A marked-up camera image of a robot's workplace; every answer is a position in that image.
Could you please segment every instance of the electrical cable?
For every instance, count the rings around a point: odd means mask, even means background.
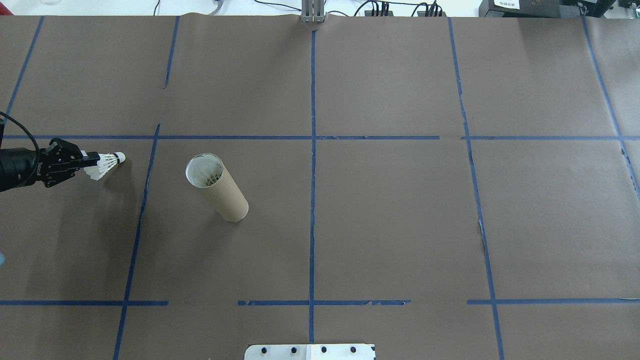
[[[220,9],[222,9],[222,3],[225,2],[225,0],[213,0],[214,3],[218,3],[217,7],[215,10],[213,10],[211,13],[209,13],[209,15],[213,16],[216,15],[218,13],[218,11],[220,11]]]
[[[374,0],[366,0],[364,3],[362,3],[360,5],[360,7],[358,8],[358,10],[356,10],[356,12],[353,14],[353,16],[357,16],[358,12],[360,12],[360,10],[367,4],[367,3],[373,3],[376,6],[376,12],[378,12],[380,10],[380,8],[378,8],[378,2],[374,1]]]
[[[341,13],[341,14],[343,14],[344,16],[347,16],[347,17],[349,16],[349,15],[347,15],[347,14],[343,13],[343,12],[339,12],[338,10],[331,10],[330,12],[327,12],[327,13]]]
[[[156,7],[154,8],[154,16],[156,16],[156,10],[158,9],[159,5],[160,5],[160,0],[158,0],[158,2],[156,3]]]
[[[36,138],[34,138],[33,135],[29,132],[29,130],[27,130],[27,128],[24,127],[21,123],[19,123],[17,120],[15,120],[11,116],[9,116],[9,115],[1,112],[1,111],[0,111],[0,116],[3,116],[7,120],[10,120],[14,124],[18,125],[18,127],[21,128],[22,131],[24,131],[25,134],[27,134],[27,136],[29,137],[31,142],[33,142],[33,147],[36,148],[36,158],[35,158],[35,160],[33,162],[34,163],[33,164],[33,170],[31,171],[31,173],[29,174],[29,176],[27,176],[27,178],[25,180],[23,180],[21,183],[19,183],[18,185],[15,186],[16,188],[19,188],[19,187],[25,185],[27,183],[27,181],[29,181],[36,174],[36,171],[38,171],[38,164],[40,163],[40,147],[38,146],[38,142],[36,141]]]
[[[429,11],[429,4],[427,4],[427,3],[419,3],[419,4],[418,4],[418,5],[416,5],[416,6],[415,6],[415,8],[413,9],[413,12],[411,13],[411,16],[413,17],[413,16],[415,15],[415,12],[417,12],[417,11],[418,11],[418,8],[419,8],[420,6],[423,6],[423,5],[424,5],[424,7],[425,7],[425,9],[424,9],[424,13],[427,13],[427,12]]]
[[[297,12],[301,12],[301,11],[302,11],[302,9],[295,8],[295,7],[293,7],[293,6],[289,6],[289,5],[276,4],[276,3],[267,3],[267,2],[265,2],[265,1],[260,1],[260,0],[253,0],[253,1],[254,1],[254,2],[256,2],[256,3],[259,3],[259,4],[265,4],[265,5],[284,6],[284,7],[286,7],[286,8],[290,8],[291,10],[296,10]]]

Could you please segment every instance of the shuttlecock tube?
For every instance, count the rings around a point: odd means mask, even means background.
[[[185,170],[187,180],[229,222],[238,222],[249,212],[249,203],[222,160],[214,154],[194,156]]]

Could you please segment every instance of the blue tape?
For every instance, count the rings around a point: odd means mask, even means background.
[[[122,306],[119,300],[0,300],[0,306]]]
[[[249,300],[239,301],[238,306],[308,306],[309,300]]]
[[[36,139],[61,138],[65,140],[153,140],[153,135],[33,135]],[[28,139],[26,135],[6,135],[6,139]]]
[[[118,325],[118,335],[116,337],[116,345],[113,351],[113,360],[118,360],[120,355],[120,345],[122,344],[122,333],[124,332],[124,323],[127,318],[127,306],[129,305],[129,295],[131,294],[131,283],[133,282],[133,272],[136,268],[136,257],[138,256],[138,245],[140,244],[140,231],[142,227],[142,218],[147,207],[147,195],[149,191],[149,179],[151,178],[151,170],[154,167],[154,158],[156,156],[156,147],[158,143],[158,134],[160,133],[160,124],[156,127],[154,135],[154,143],[151,146],[151,155],[149,158],[149,166],[147,168],[147,179],[145,180],[145,189],[142,193],[142,203],[140,205],[140,215],[138,216],[138,227],[136,228],[136,238],[133,241],[133,252],[131,254],[131,264],[129,265],[129,275],[127,276],[127,286],[124,291],[124,299],[122,301],[122,312],[120,313],[120,324]]]
[[[316,31],[311,32],[311,207],[309,229],[309,343],[314,343],[316,278]]]
[[[640,299],[497,299],[498,305],[546,305],[546,304],[638,304]],[[467,305],[492,305],[492,300],[467,300]]]
[[[316,300],[318,306],[404,306],[411,300]]]
[[[492,300],[492,312],[493,312],[493,327],[495,329],[495,338],[498,345],[498,356],[500,360],[504,360],[504,349],[502,348],[502,332],[500,330],[500,320],[498,318],[498,306],[495,303],[495,289],[493,288],[493,275],[491,271],[491,261],[489,258],[489,246],[486,242],[486,233],[484,231],[484,220],[482,215],[482,205],[480,203],[480,193],[478,190],[478,183],[476,177],[476,166],[474,165],[474,157],[471,148],[471,140],[469,139],[469,126],[467,121],[467,111],[465,110],[465,105],[462,99],[462,80],[460,78],[460,67],[458,66],[458,54],[456,52],[456,41],[453,34],[453,23],[451,22],[451,18],[447,18],[449,21],[449,37],[451,38],[451,52],[453,55],[453,65],[456,70],[456,82],[458,84],[458,98],[460,99],[460,111],[462,112],[462,118],[464,119],[465,125],[465,142],[467,143],[467,153],[469,157],[469,167],[471,168],[471,180],[474,185],[474,196],[476,198],[476,209],[478,213],[478,222],[480,223],[481,229],[481,237],[482,243],[484,246],[484,266],[486,269],[486,278],[489,284],[489,295]]]
[[[315,306],[403,306],[411,300],[314,300]],[[309,306],[308,300],[248,300],[238,306]]]
[[[463,136],[462,140],[617,140],[616,136]]]
[[[171,40],[171,50],[169,50],[169,61],[166,64],[166,77],[164,79],[163,89],[169,84],[169,75],[171,74],[171,64],[173,62],[173,50],[175,49],[175,38],[178,36],[178,25],[180,24],[180,17],[175,17],[175,25],[173,25],[173,38]]]
[[[0,300],[0,306],[122,306],[121,300]],[[169,306],[168,301],[130,301],[129,306]]]
[[[13,93],[11,94],[11,99],[9,100],[9,105],[6,107],[5,113],[7,115],[11,115],[11,108],[13,107],[13,102],[15,101],[16,96],[18,96],[18,89],[20,88],[20,84],[22,83],[22,78],[24,77],[24,72],[27,70],[27,65],[29,64],[29,59],[31,59],[31,54],[33,53],[33,48],[36,46],[36,40],[38,40],[38,35],[40,34],[40,29],[42,29],[42,22],[43,21],[44,21],[44,16],[41,16],[40,20],[38,21],[38,27],[36,28],[36,32],[33,33],[33,38],[31,39],[31,45],[29,46],[29,51],[27,51],[27,56],[24,59],[24,63],[22,63],[22,68],[20,69],[20,74],[18,75],[18,80],[15,82],[15,87],[13,88]]]
[[[163,135],[162,140],[311,140],[311,136],[278,135]]]
[[[169,306],[168,301],[129,301],[127,306]]]
[[[439,140],[439,136],[372,136],[372,135],[339,135],[318,136],[318,140]]]
[[[598,82],[600,83],[602,94],[604,95],[605,102],[607,103],[607,108],[609,109],[609,115],[611,116],[611,121],[613,121],[613,127],[616,129],[616,135],[618,135],[620,148],[622,149],[623,156],[625,157],[625,162],[627,163],[627,170],[629,171],[631,182],[633,183],[634,190],[636,191],[636,197],[638,198],[638,201],[640,201],[640,188],[638,187],[636,173],[634,172],[634,168],[631,165],[631,160],[629,159],[627,146],[625,145],[625,142],[622,138],[622,134],[620,133],[620,126],[618,125],[618,119],[616,118],[616,114],[613,111],[613,106],[611,105],[609,93],[607,92],[607,88],[604,85],[604,81],[602,80],[602,74],[600,73],[600,66],[598,65],[598,60],[596,59],[596,55],[593,52],[593,46],[591,45],[591,36],[589,35],[587,20],[584,18],[584,16],[582,17],[582,28],[584,29],[584,36],[587,40],[587,47],[589,48],[589,55],[591,55],[591,61],[593,62],[593,67],[596,70],[596,75],[598,76]]]

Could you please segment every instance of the shuttlecock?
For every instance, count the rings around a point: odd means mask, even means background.
[[[87,173],[93,180],[100,180],[109,170],[119,163],[124,162],[127,157],[121,152],[114,152],[113,154],[99,154],[100,160],[94,167],[84,168],[84,172]]]

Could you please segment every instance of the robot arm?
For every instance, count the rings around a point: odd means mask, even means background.
[[[102,167],[96,169],[104,173],[115,166],[115,163],[121,163],[125,159],[121,152],[108,155],[95,151],[85,152],[80,150],[76,144],[60,138],[53,138],[46,149],[40,149],[31,133],[22,124],[1,111],[0,116],[16,123],[29,136],[35,146],[35,150],[23,147],[0,149],[0,192],[30,186],[36,181],[42,181],[45,187],[50,188],[74,177],[80,168],[101,165]],[[0,145],[2,144],[3,131],[4,122],[0,121]],[[102,164],[106,158],[109,159],[108,164]],[[101,175],[104,174],[92,176],[92,179],[98,180],[102,177]]]

